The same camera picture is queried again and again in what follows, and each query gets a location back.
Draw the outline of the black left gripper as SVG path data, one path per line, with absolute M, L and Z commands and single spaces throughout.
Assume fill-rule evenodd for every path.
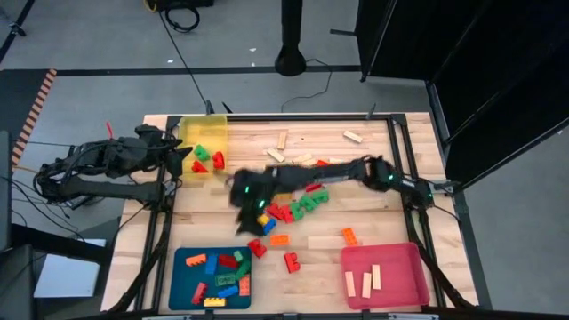
M 180 140 L 156 126 L 141 124 L 134 131 L 145 143 L 143 150 L 147 152 L 139 165 L 140 170 L 150 172 L 164 165 L 173 178 L 181 176 L 181 165 L 193 148 L 177 149 Z

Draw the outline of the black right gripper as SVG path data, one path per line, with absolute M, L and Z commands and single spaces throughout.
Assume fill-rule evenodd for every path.
M 232 205 L 252 212 L 262 212 L 276 193 L 276 172 L 271 168 L 262 172 L 240 169 L 228 178 L 228 186 L 229 202 Z M 264 226 L 258 218 L 257 213 L 251 217 L 251 233 L 255 236 L 263 236 Z M 238 223 L 237 235 L 250 231 L 251 222 L 247 213 L 240 212 L 236 222 Z

